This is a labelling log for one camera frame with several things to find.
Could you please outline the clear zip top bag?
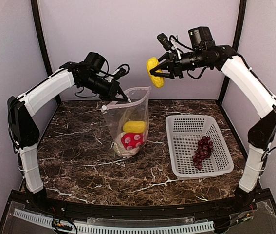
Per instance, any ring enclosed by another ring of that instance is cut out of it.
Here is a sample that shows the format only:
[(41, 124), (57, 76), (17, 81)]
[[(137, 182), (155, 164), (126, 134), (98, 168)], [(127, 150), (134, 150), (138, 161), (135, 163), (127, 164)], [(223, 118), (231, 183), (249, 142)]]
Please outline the clear zip top bag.
[(127, 101), (112, 101), (101, 107), (113, 149), (120, 157), (135, 156), (147, 142), (150, 92), (150, 86), (129, 88), (124, 91)]

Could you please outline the yellow vegetable toy front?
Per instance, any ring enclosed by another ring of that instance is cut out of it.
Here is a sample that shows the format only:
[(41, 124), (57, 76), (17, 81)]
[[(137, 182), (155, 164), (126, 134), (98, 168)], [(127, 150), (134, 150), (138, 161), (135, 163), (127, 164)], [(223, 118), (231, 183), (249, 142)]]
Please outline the yellow vegetable toy front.
[(126, 133), (143, 133), (146, 129), (144, 121), (128, 121), (123, 125), (123, 131)]

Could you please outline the red bell pepper toy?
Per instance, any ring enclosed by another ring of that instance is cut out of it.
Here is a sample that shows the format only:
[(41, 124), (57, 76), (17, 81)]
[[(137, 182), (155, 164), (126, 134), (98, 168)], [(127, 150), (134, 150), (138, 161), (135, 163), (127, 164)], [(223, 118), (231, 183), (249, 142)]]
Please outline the red bell pepper toy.
[(126, 150), (138, 148), (143, 144), (143, 134), (125, 133), (121, 137), (121, 142)]

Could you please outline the white cauliflower toy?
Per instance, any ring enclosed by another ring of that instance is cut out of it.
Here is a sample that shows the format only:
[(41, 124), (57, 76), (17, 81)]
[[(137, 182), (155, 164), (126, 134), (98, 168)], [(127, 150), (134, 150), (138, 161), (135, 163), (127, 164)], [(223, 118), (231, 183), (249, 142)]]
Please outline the white cauliflower toy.
[(129, 150), (127, 150), (121, 142), (121, 138), (124, 134), (125, 132), (121, 132), (114, 140), (113, 149), (119, 157), (131, 158), (139, 152), (140, 147), (130, 148)]

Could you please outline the white plastic basket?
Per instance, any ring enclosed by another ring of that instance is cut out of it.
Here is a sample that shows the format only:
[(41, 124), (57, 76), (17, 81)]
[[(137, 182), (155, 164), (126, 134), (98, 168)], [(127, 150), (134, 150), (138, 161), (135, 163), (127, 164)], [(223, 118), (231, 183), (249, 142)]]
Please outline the white plastic basket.
[(207, 115), (172, 115), (166, 133), (173, 173), (179, 180), (217, 177), (234, 165), (215, 119)]

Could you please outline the dark red grape bunch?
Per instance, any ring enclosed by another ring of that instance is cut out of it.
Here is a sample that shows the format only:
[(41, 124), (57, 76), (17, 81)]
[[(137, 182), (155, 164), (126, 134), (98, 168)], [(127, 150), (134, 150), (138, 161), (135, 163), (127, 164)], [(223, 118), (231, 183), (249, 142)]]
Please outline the dark red grape bunch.
[(192, 161), (193, 166), (198, 170), (201, 170), (203, 161), (211, 157), (211, 154), (214, 151), (214, 144), (209, 136), (202, 136), (202, 138), (197, 142), (197, 146), (194, 156), (192, 156)]

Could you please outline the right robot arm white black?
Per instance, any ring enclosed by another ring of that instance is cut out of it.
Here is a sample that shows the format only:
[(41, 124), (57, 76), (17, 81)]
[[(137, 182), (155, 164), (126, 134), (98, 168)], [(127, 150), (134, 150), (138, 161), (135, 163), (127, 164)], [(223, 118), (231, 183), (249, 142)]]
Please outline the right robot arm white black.
[(263, 173), (276, 133), (276, 96), (259, 80), (242, 55), (228, 45), (196, 49), (178, 55), (166, 52), (147, 61), (151, 78), (183, 78), (182, 73), (197, 68), (221, 71), (232, 80), (254, 106), (260, 120), (248, 132), (249, 152), (238, 190), (250, 193)]

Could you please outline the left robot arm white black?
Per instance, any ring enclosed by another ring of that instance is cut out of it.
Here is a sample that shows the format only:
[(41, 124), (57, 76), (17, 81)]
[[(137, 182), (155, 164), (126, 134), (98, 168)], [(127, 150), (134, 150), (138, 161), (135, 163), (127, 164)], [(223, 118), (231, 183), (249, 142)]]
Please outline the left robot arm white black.
[(44, 190), (37, 158), (40, 130), (34, 116), (53, 98), (73, 86), (89, 89), (101, 100), (126, 102), (128, 98), (118, 80), (129, 71), (129, 65), (122, 64), (113, 73), (100, 75), (101, 68), (89, 62), (70, 61), (30, 90), (8, 99), (8, 132), (27, 190), (34, 194)]

